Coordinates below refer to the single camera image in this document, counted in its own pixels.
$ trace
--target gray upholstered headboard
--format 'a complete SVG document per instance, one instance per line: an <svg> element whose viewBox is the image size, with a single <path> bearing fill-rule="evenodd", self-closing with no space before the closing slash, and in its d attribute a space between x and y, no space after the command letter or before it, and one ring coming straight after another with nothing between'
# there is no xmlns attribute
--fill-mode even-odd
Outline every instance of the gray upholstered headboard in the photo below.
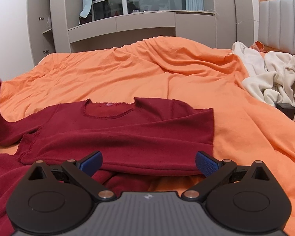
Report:
<svg viewBox="0 0 295 236"><path fill-rule="evenodd" d="M295 0L259 0L258 41L295 54Z"/></svg>

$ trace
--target blue gripper pad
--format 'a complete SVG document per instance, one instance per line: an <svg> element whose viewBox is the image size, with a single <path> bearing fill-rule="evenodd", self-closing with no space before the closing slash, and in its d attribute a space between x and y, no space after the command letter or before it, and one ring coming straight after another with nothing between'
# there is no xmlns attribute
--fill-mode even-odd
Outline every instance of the blue gripper pad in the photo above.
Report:
<svg viewBox="0 0 295 236"><path fill-rule="evenodd" d="M78 169L82 170L85 174L93 176L94 173L101 168L103 164L103 155L100 151L91 153L90 155L79 160L76 164Z"/></svg>
<svg viewBox="0 0 295 236"><path fill-rule="evenodd" d="M222 165L222 162L203 151L197 152L196 154L196 166L206 177L216 172Z"/></svg>

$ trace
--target white towel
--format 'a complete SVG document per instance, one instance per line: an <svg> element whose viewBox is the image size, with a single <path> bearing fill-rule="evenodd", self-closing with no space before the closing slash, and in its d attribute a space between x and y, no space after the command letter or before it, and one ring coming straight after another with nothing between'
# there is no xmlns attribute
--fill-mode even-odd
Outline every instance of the white towel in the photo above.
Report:
<svg viewBox="0 0 295 236"><path fill-rule="evenodd" d="M249 77L242 84L250 95L271 106L288 103L295 107L295 55L269 52L263 59L241 42L233 44L233 53L247 68Z"/></svg>

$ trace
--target clothing label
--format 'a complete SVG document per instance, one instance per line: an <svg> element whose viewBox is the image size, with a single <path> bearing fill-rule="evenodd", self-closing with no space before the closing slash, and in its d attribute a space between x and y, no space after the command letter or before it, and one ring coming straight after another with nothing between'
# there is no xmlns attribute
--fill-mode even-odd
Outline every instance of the clothing label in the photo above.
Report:
<svg viewBox="0 0 295 236"><path fill-rule="evenodd" d="M99 106L117 106L120 103L101 103Z"/></svg>

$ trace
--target orange bed sheet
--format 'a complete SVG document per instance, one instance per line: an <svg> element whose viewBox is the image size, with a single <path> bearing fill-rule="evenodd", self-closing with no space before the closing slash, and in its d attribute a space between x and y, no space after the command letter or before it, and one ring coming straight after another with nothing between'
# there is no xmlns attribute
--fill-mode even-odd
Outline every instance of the orange bed sheet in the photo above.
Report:
<svg viewBox="0 0 295 236"><path fill-rule="evenodd" d="M133 102L134 97L178 99L214 108L214 156L239 165L263 160L292 202L285 231L295 235L295 123L251 97L248 74L230 50L179 37L150 38L110 50L50 54L30 72L2 84L0 109L16 121L47 106L81 101ZM17 146L1 148L13 154ZM183 191L201 177L161 178L152 190Z"/></svg>

